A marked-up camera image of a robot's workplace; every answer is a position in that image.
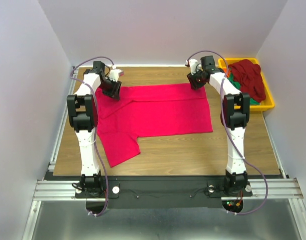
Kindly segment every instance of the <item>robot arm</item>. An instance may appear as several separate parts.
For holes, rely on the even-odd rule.
[[[206,83],[209,83],[220,94],[221,83],[225,75],[224,71],[216,68],[212,56],[202,57],[201,65],[201,69],[198,68],[199,63],[195,59],[191,59],[188,62],[191,72],[187,77],[191,88],[199,89]],[[242,93],[236,89],[229,80],[224,81],[223,91],[223,111],[228,134],[238,150],[244,154],[244,134],[246,124],[249,121],[250,97],[247,93]],[[234,109],[235,104],[241,106],[241,108]],[[225,190],[229,193],[235,193],[246,187],[248,177],[245,163],[228,137],[227,144],[228,162],[226,166]]]
[[[113,69],[106,76],[104,68],[104,63],[95,61],[93,68],[85,71],[83,82],[88,84],[93,92],[101,88],[104,95],[118,101],[121,86],[118,78],[123,75],[123,71],[112,66]],[[81,179],[78,189],[94,195],[94,192],[102,192],[100,168],[97,163],[94,145],[98,116],[92,91],[85,84],[82,84],[73,95],[67,96],[67,109],[69,123],[74,128],[78,138],[82,161]]]

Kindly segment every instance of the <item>wood grain surface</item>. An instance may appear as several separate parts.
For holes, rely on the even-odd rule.
[[[123,86],[163,85],[188,83],[186,67],[125,67],[120,79]],[[81,68],[78,78],[83,78]],[[141,154],[115,167],[110,167],[100,142],[97,146],[110,176],[169,176],[169,175],[224,175],[227,164],[227,137],[220,121],[220,98],[214,88],[205,86],[211,109],[211,133],[160,137],[141,137]],[[261,113],[251,113],[245,133],[245,157],[264,174],[277,175],[279,168],[272,150]],[[79,176],[81,160],[74,130],[66,121],[61,140],[55,176]],[[247,166],[250,175],[258,175]]]

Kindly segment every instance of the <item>yellow tray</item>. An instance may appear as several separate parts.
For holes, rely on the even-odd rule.
[[[240,60],[243,60],[243,59],[248,59],[254,64],[259,64],[258,60],[256,58],[226,58],[225,60],[226,60],[227,64],[233,64],[233,63],[239,62]],[[222,68],[226,71],[225,63],[221,58],[218,59],[218,65],[219,65],[220,68]],[[269,87],[268,87],[268,84],[266,82],[266,79],[265,79],[265,76],[264,76],[263,72],[261,72],[261,75],[262,75],[263,84],[264,84],[264,87],[265,87],[266,99],[261,101],[260,105],[251,105],[250,106],[250,111],[251,112],[263,112],[263,111],[266,111],[268,109],[272,109],[275,106],[271,91],[269,90]]]

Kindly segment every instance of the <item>purple cable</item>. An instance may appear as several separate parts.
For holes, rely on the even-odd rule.
[[[204,53],[204,52],[209,52],[209,53],[213,53],[213,54],[216,54],[218,55],[220,58],[223,59],[223,61],[225,62],[225,65],[226,65],[226,72],[225,72],[225,75],[223,77],[223,80],[222,80],[222,83],[221,83],[221,90],[220,90],[220,96],[221,96],[221,115],[222,115],[222,120],[223,120],[223,124],[224,124],[224,129],[225,129],[225,132],[227,134],[227,137],[229,138],[229,140],[231,141],[232,145],[234,146],[236,152],[239,154],[239,156],[243,159],[243,161],[251,166],[252,168],[256,169],[256,171],[258,171],[260,173],[260,175],[263,177],[264,179],[264,182],[265,182],[265,185],[266,185],[266,194],[265,194],[265,197],[264,197],[264,200],[262,201],[262,203],[255,209],[251,210],[251,211],[247,211],[247,212],[240,212],[240,213],[237,213],[237,212],[231,212],[229,211],[229,213],[233,213],[235,215],[247,215],[247,214],[252,214],[253,212],[256,212],[257,210],[259,210],[267,201],[267,197],[268,197],[268,183],[267,183],[267,179],[265,178],[264,174],[254,165],[252,165],[251,163],[249,163],[248,161],[246,161],[245,157],[242,155],[242,153],[239,151],[239,149],[237,148],[237,146],[235,145],[232,137],[229,135],[229,132],[228,132],[228,128],[226,126],[226,122],[225,122],[225,118],[224,118],[224,111],[223,111],[223,99],[224,99],[224,93],[223,93],[223,86],[224,86],[224,80],[226,79],[227,77],[227,73],[228,73],[228,64],[226,62],[226,60],[220,55],[218,54],[217,52],[214,52],[214,51],[209,51],[209,50],[202,50],[202,51],[198,51],[194,54],[192,54],[191,56],[189,56],[189,58],[187,59],[187,62],[189,61],[189,59],[196,55],[196,54],[199,54],[199,53]]]
[[[95,92],[94,92],[94,90],[92,89],[92,87],[91,87],[89,84],[85,83],[84,81],[79,80],[79,79],[73,77],[74,71],[75,71],[78,67],[80,67],[80,66],[82,66],[83,64],[85,64],[85,63],[87,63],[87,62],[89,62],[89,61],[92,61],[92,60],[94,60],[94,59],[107,59],[107,60],[111,61],[112,65],[114,65],[114,62],[113,62],[110,58],[107,58],[107,57],[105,57],[105,56],[93,57],[93,58],[90,58],[90,59],[88,59],[88,60],[86,60],[86,61],[80,63],[80,64],[77,65],[76,67],[74,67],[74,69],[71,71],[69,77],[70,77],[72,80],[75,80],[75,81],[77,81],[77,82],[80,82],[80,83],[82,83],[82,84],[88,86],[88,88],[91,90],[92,95],[93,95],[93,97],[94,97],[95,106],[96,106],[96,109],[97,109],[97,112],[98,112],[97,99],[96,99]],[[103,210],[102,210],[99,214],[94,214],[94,213],[92,213],[91,211],[87,211],[90,215],[92,215],[92,216],[94,216],[94,217],[101,216],[101,215],[105,212],[105,210],[106,210],[106,208],[107,208],[107,205],[108,205],[108,192],[109,192],[107,171],[106,171],[104,162],[103,162],[103,160],[102,160],[102,158],[101,158],[101,155],[99,154],[99,151],[98,151],[98,148],[97,148],[97,145],[96,145],[96,134],[97,134],[97,126],[95,127],[94,147],[95,147],[97,156],[98,156],[98,158],[99,158],[99,160],[100,160],[100,162],[101,162],[101,164],[102,164],[103,170],[104,170],[105,181],[106,181],[106,198],[105,198],[105,204],[104,204]]]

